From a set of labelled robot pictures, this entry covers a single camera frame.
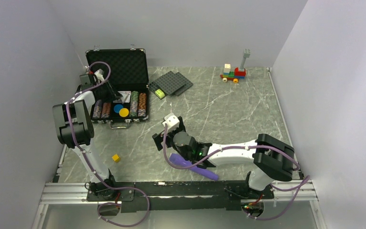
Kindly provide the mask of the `red tan poker chip stack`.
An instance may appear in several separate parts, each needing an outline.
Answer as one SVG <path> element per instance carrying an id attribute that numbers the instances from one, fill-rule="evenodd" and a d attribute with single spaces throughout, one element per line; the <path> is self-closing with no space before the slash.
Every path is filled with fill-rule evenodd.
<path id="1" fill-rule="evenodd" d="M 101 118 L 109 118 L 111 113 L 111 103 L 104 103 L 102 107 Z"/>

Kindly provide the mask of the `blue round disc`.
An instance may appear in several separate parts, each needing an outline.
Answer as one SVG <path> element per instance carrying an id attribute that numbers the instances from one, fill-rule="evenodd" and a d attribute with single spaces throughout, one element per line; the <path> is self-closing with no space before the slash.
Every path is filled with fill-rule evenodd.
<path id="1" fill-rule="evenodd" d="M 114 110 L 114 112 L 115 113 L 119 113 L 120 112 L 120 110 L 121 109 L 123 109 L 124 107 L 123 107 L 123 105 L 122 104 L 116 104 L 115 106 L 114 106 L 114 108 L 113 108 L 113 110 Z"/>

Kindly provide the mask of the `black poker set case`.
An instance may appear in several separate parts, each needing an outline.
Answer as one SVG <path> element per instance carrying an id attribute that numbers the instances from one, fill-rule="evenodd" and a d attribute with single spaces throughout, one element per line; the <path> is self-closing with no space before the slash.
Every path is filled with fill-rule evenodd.
<path id="1" fill-rule="evenodd" d="M 91 114 L 93 123 L 100 124 L 115 124 L 115 123 L 133 123 L 146 122 L 149 119 L 149 75 L 145 49 L 94 49 L 85 52 L 86 59 L 89 65 L 94 62 L 99 62 L 91 68 L 94 72 L 98 69 L 104 70 L 104 76 L 108 74 L 108 68 L 103 62 L 107 63 L 111 68 L 111 74 L 108 82 L 112 89 L 116 91 L 137 91 L 138 93 L 146 94 L 145 100 L 145 115 L 121 117 L 114 111 L 116 102 L 111 103 L 109 116 L 106 118 L 94 118 Z"/>

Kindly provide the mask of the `yellow round disc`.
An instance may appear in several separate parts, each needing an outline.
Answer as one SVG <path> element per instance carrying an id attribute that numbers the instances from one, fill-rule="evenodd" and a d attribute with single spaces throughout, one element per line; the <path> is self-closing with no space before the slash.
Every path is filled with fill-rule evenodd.
<path id="1" fill-rule="evenodd" d="M 129 115 L 129 109 L 127 108 L 122 108 L 119 110 L 119 116 L 120 117 L 127 117 Z"/>

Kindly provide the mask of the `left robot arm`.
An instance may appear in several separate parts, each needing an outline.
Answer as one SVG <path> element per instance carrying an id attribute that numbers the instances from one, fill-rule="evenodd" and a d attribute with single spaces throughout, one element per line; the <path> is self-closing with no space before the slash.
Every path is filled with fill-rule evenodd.
<path id="1" fill-rule="evenodd" d="M 80 159 L 89 175 L 88 190 L 105 200 L 118 194 L 115 178 L 101 160 L 94 145 L 94 127 L 91 107 L 98 101 L 94 90 L 108 89 L 108 79 L 100 78 L 96 85 L 81 86 L 68 101 L 52 107 L 54 125 L 59 142 L 71 149 Z"/>

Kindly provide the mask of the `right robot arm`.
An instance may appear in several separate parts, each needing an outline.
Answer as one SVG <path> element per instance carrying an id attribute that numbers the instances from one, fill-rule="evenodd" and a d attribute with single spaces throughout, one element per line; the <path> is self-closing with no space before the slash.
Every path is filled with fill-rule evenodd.
<path id="1" fill-rule="evenodd" d="M 176 169 L 189 169 L 207 176 L 209 167 L 250 163 L 257 167 L 245 180 L 244 193 L 256 198 L 274 181 L 289 182 L 300 169 L 292 146 L 268 135 L 255 140 L 221 145 L 197 141 L 186 132 L 181 117 L 173 113 L 164 118 L 164 131 L 152 136 L 166 162 Z"/>

